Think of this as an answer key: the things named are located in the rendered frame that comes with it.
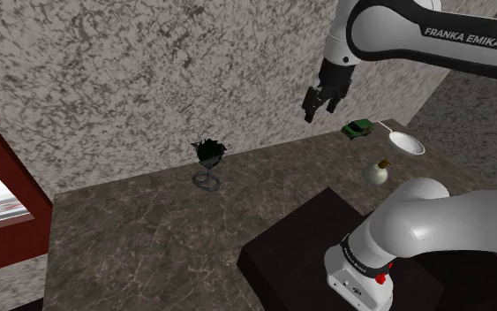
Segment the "black goblet with coiled foot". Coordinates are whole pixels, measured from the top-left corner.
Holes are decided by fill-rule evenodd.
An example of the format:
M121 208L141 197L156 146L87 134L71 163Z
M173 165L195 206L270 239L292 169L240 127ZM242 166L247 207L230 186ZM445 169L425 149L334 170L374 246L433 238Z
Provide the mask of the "black goblet with coiled foot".
M218 140L205 139L193 142L199 164L206 170L196 172L192 176L193 184L207 192L215 192L221 186L221 181L212 173L212 169L222 160L227 148Z

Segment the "red framed window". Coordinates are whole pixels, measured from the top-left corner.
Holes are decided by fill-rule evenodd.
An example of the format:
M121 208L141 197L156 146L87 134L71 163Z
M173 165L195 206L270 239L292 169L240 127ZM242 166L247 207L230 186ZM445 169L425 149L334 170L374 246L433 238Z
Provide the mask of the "red framed window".
M49 251L52 202L0 133L0 180L26 211L0 212L0 269Z

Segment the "white round bottle with cork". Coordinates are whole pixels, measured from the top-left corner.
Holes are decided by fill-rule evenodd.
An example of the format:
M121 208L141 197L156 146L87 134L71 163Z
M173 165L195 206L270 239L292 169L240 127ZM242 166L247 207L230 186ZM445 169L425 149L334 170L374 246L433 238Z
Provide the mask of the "white round bottle with cork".
M382 159L378 163L369 163L362 170L365 182L373 186L379 186L388 179L387 167L391 164L388 159Z

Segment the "dark robot stand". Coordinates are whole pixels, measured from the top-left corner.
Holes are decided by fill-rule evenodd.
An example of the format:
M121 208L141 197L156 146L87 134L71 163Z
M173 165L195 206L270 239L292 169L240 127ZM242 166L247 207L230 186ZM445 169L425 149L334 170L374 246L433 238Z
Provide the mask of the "dark robot stand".
M237 266L265 311L357 311L328 285L324 256L364 219L326 188L244 245ZM389 275L390 311L497 311L497 254L421 254Z

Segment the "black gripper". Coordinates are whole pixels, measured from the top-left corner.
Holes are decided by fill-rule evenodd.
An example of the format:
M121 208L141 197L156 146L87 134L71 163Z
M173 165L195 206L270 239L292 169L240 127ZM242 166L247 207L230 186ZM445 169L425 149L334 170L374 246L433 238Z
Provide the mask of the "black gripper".
M319 71L319 87L309 87L303 100L302 109L307 123L312 123L315 112L329 97L327 112L335 112L338 103L349 91L353 72L353 65L334 64L323 59Z

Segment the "green toy car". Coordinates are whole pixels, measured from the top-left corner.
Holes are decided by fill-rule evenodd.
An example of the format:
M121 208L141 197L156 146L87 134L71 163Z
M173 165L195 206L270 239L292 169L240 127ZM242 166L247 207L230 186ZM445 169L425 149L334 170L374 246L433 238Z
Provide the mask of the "green toy car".
M341 132L350 140L357 137L364 137L370 134L374 129L374 123L368 119L359 119L345 125Z

